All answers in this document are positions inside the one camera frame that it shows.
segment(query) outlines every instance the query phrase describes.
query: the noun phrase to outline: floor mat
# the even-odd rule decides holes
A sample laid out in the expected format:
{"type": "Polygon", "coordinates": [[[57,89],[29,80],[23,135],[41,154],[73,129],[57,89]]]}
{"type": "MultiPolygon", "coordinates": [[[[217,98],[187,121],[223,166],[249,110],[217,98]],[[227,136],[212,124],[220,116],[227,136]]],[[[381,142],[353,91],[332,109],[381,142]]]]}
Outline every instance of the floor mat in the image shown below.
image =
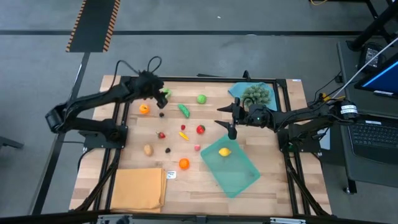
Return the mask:
{"type": "Polygon", "coordinates": [[[67,52],[107,52],[119,7],[120,0],[84,0],[67,52]]]}

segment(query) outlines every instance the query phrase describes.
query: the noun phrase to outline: white sticker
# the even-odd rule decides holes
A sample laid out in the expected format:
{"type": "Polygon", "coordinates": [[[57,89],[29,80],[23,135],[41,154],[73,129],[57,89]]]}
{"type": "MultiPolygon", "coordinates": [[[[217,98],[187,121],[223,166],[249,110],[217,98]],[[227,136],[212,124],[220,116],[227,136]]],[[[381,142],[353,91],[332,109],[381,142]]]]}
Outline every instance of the white sticker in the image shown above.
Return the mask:
{"type": "Polygon", "coordinates": [[[342,106],[341,109],[342,110],[345,110],[345,109],[355,109],[356,110],[356,106],[354,106],[354,105],[346,105],[346,106],[342,106]]]}
{"type": "Polygon", "coordinates": [[[380,93],[380,94],[385,94],[385,95],[393,95],[393,93],[386,92],[386,91],[379,91],[379,90],[375,90],[374,93],[380,93]]]}
{"type": "Polygon", "coordinates": [[[365,121],[366,122],[366,124],[380,124],[381,125],[381,122],[378,122],[378,121],[365,121]]]}
{"type": "Polygon", "coordinates": [[[176,171],[167,171],[166,179],[175,179],[177,177],[176,171]]]}
{"type": "Polygon", "coordinates": [[[358,111],[356,109],[345,109],[345,110],[341,110],[340,111],[341,114],[345,114],[345,113],[358,113],[358,111]]]}

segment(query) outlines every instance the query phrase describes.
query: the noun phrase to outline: yellow cloth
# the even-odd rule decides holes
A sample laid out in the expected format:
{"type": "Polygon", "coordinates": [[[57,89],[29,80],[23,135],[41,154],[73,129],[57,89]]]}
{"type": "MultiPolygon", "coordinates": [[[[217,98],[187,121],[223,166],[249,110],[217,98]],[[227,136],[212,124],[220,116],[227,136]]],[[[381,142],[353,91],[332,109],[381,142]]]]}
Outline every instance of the yellow cloth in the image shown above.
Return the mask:
{"type": "Polygon", "coordinates": [[[154,169],[116,171],[111,209],[159,213],[164,205],[166,172],[154,169]]]}

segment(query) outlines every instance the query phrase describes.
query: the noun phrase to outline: keyboard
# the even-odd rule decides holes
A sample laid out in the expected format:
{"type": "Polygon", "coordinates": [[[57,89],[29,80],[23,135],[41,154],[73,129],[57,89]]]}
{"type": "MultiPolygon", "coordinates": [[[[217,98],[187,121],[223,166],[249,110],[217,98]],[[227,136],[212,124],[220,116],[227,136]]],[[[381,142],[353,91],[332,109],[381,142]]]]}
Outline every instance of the keyboard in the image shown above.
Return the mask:
{"type": "Polygon", "coordinates": [[[398,126],[381,123],[356,123],[350,126],[353,144],[398,149],[398,126]]]}

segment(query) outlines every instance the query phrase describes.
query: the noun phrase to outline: plastic tray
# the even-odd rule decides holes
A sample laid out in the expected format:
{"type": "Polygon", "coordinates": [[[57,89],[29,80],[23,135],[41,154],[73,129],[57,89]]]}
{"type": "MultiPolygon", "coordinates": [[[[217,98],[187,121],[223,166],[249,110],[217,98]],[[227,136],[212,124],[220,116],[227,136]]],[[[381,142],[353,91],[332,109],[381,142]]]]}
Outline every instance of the plastic tray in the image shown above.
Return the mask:
{"type": "Polygon", "coordinates": [[[260,172],[249,160],[239,144],[223,136],[200,153],[217,182],[229,198],[234,198],[260,178],[260,172]],[[232,153],[223,157],[218,151],[227,147],[232,153]]]}

